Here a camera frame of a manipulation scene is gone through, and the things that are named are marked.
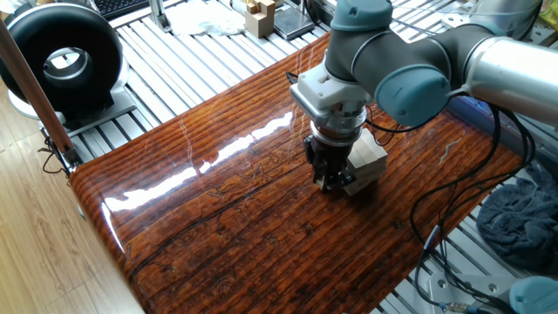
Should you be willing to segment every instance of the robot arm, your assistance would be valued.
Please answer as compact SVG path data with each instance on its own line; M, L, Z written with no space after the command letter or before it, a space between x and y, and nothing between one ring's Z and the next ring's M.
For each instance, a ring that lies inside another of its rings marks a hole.
M456 92L558 126L557 52L497 37L490 24L407 44L390 30L392 10L389 0L339 0L324 61L290 88L312 120L304 144L324 192L355 180L346 159L373 99L403 126L427 122Z

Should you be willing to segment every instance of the dark gray cloth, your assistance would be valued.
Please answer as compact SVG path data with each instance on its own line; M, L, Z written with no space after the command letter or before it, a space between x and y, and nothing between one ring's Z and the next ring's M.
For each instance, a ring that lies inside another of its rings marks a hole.
M477 229L507 263L558 273L558 187L538 163L526 170L532 181L518 179L487 198Z

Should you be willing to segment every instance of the wood grain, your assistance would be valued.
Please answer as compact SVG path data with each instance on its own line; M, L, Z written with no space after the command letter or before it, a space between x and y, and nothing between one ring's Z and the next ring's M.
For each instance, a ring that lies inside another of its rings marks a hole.
M284 73L317 65L327 43L326 36L72 175L85 214L146 312L367 313L414 267L421 248L408 222L412 204L472 167L490 139L442 113L395 136L378 183L351 198L322 195L303 153L309 120L291 101ZM379 110L374 120L395 126ZM500 148L481 176L518 161ZM447 196L420 207L424 234Z
M98 314L84 285L46 306L48 314Z
M85 287L99 314L143 314L138 302L112 263L108 263Z
M6 84L0 80L0 95L7 95ZM10 129L15 141L22 140L38 132L38 123L35 119L29 119L19 113L14 106L11 105L7 97L0 98L0 113L5 118L6 126Z
M139 306L121 278L111 276L104 250L79 216L67 179L43 173L48 154L37 152L44 146L37 126L36 120L15 112L0 81L1 312L45 314L46 305L64 296L66 303L82 304L87 298L73 291L85 283L92 288L87 292L96 309L99 298L105 300L99 314L111 313L107 308L137 313ZM54 159L47 165L49 170L59 167ZM93 278L105 280L92 285Z

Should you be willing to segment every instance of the blue object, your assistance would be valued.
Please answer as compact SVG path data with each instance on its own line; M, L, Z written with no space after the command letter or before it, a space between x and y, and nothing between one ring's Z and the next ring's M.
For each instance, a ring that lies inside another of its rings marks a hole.
M558 186L538 163L490 194L480 208L477 229L506 263L539 274L558 273Z
M339 0L331 28L338 31L374 31L391 23L390 0Z
M532 276L514 283L509 303L519 314L542 314L558 310L558 282Z
M449 100L450 82L432 65L408 65L388 74L374 93L378 106L402 126L418 126Z
M469 305L469 306L467 306L467 314L478 314L478 313L479 313L479 309L480 309L480 308L477 307L477 306Z

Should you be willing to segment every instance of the metal bracket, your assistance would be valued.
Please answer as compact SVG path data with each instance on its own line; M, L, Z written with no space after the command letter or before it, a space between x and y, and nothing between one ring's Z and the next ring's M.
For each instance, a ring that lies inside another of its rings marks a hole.
M463 24L469 23L470 15L467 14L470 10L474 7L475 3L469 1L467 3L462 4L459 8L446 13L442 20L440 21L444 27L447 29L456 28Z
M496 277L496 276L477 276L477 275L456 275L465 283L470 283L476 290L490 296L505 296L503 292L508 291L512 285L518 281L515 277ZM473 304L476 300L465 292L449 284L444 273L434 273L430 276L430 298L436 302L455 302L462 304ZM444 314L439 307L432 307L434 314Z
M165 4L163 4L163 0L149 0L149 6L151 7L151 15L149 17L157 27L164 32L171 31L171 22L165 14Z
M556 38L558 38L556 30L550 27L544 20L537 18L531 30L531 35L525 41L531 44L549 46Z

